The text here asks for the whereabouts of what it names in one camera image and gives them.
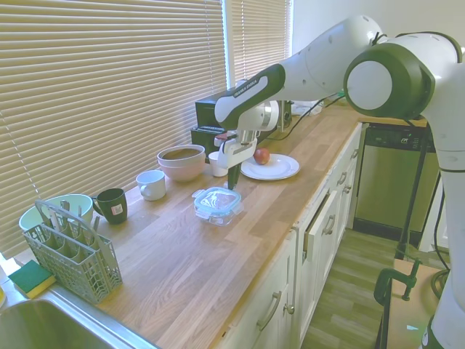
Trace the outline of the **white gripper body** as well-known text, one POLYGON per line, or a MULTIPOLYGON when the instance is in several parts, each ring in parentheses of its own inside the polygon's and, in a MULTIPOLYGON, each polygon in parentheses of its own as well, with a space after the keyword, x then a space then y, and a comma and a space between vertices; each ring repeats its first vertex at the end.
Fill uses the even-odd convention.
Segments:
POLYGON ((223 142, 219 148, 218 166, 223 169, 231 169, 241 164, 253 156, 256 145, 257 139, 246 145, 242 145, 237 138, 223 142))

